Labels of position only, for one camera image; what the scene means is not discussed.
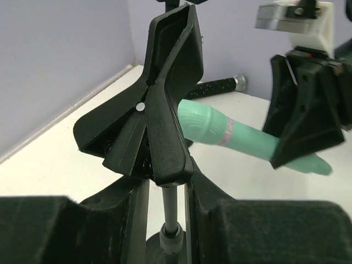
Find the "teal toy microphone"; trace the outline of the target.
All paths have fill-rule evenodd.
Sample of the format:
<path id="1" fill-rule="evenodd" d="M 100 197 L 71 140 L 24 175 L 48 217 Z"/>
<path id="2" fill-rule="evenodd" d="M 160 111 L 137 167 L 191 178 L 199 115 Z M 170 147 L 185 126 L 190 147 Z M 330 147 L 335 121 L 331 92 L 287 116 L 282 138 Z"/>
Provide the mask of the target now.
<path id="1" fill-rule="evenodd" d="M 196 143 L 224 147 L 266 162 L 278 147 L 279 138 L 201 102 L 182 100 L 178 119 L 184 137 Z"/>

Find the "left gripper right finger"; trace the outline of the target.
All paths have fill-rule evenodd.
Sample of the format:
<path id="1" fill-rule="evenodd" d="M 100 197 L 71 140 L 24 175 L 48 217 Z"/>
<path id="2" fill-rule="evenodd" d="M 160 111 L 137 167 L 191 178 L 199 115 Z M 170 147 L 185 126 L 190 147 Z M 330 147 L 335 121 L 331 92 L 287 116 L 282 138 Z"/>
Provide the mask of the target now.
<path id="1" fill-rule="evenodd" d="M 187 263 L 351 263 L 351 219 L 328 201 L 237 200 L 195 167 Z"/>

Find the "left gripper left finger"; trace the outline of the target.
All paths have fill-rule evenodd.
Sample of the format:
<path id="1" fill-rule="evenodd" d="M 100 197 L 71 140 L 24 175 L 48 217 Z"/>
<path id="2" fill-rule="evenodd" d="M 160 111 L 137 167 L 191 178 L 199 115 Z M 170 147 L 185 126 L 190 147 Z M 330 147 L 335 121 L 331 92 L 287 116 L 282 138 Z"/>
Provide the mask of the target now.
<path id="1" fill-rule="evenodd" d="M 144 263 L 149 182 L 121 177 L 76 203 L 1 198 L 1 263 Z"/>

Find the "black round-base clip stand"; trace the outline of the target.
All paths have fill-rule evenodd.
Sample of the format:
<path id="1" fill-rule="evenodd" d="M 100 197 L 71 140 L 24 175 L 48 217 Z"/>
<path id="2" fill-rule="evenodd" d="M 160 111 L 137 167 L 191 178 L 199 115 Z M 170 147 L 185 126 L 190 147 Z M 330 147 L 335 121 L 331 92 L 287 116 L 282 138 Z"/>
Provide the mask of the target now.
<path id="1" fill-rule="evenodd" d="M 177 220 L 177 188 L 194 172 L 178 105 L 203 72 L 195 5 L 168 9 L 150 23 L 141 76 L 73 128 L 81 152 L 103 158 L 113 172 L 151 179 L 162 188 L 165 220 L 159 240 L 166 263 L 180 259 L 184 232 Z"/>

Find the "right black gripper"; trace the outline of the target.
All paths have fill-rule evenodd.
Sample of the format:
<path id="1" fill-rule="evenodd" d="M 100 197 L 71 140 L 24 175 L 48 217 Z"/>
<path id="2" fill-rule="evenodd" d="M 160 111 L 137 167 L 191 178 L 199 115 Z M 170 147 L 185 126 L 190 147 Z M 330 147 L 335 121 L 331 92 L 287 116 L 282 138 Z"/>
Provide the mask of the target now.
<path id="1" fill-rule="evenodd" d="M 344 64 L 326 51 L 296 46 L 271 59 L 272 95 L 263 131 L 279 138 L 271 165 L 289 162 L 344 142 L 337 83 Z"/>

